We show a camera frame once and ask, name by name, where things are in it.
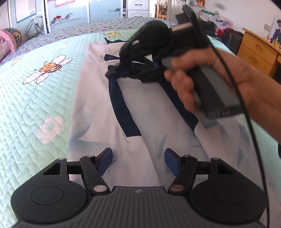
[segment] pink flower print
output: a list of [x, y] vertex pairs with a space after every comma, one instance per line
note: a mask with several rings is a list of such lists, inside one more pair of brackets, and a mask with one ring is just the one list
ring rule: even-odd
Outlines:
[[43, 126], [37, 129], [37, 136], [46, 144], [52, 142], [56, 135], [59, 135], [64, 126], [62, 124], [63, 118], [61, 116], [50, 117], [45, 120]]

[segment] door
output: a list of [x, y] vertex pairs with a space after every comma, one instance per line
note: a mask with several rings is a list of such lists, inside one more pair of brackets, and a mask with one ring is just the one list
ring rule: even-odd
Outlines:
[[0, 7], [0, 29], [9, 28], [9, 16], [8, 16], [8, 2], [5, 2]]
[[45, 0], [49, 32], [89, 22], [89, 0]]
[[123, 0], [90, 0], [90, 22], [123, 17]]
[[186, 5], [189, 0], [168, 0], [167, 20], [177, 24], [175, 15], [181, 14], [182, 7]]

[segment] white cabinet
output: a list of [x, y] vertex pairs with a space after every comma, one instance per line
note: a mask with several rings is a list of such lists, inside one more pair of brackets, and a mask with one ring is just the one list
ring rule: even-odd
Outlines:
[[148, 17], [148, 10], [128, 10], [128, 17]]
[[128, 0], [128, 10], [148, 10], [148, 0]]

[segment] drawer handle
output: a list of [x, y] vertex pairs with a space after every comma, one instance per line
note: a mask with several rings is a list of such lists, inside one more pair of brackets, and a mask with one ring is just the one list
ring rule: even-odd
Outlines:
[[252, 61], [252, 63], [255, 63], [255, 64], [258, 63], [258, 62], [256, 61], [256, 59], [255, 59], [255, 58], [252, 58], [252, 57], [251, 57], [251, 61]]
[[259, 49], [260, 51], [262, 51], [262, 47], [260, 47], [260, 45], [256, 44], [256, 49]]

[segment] dresser drawer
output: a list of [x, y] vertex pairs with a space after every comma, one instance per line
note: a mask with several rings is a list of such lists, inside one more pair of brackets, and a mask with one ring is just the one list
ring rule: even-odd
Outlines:
[[242, 44], [262, 57], [271, 66], [274, 64], [278, 52], [252, 34], [245, 32]]
[[128, 10], [128, 17], [148, 17], [148, 10]]
[[128, 0], [128, 10], [148, 10], [148, 0]]
[[265, 73], [266, 75], [269, 75], [272, 66], [244, 45], [240, 46], [237, 56], [239, 58], [245, 59], [256, 70], [259, 70]]

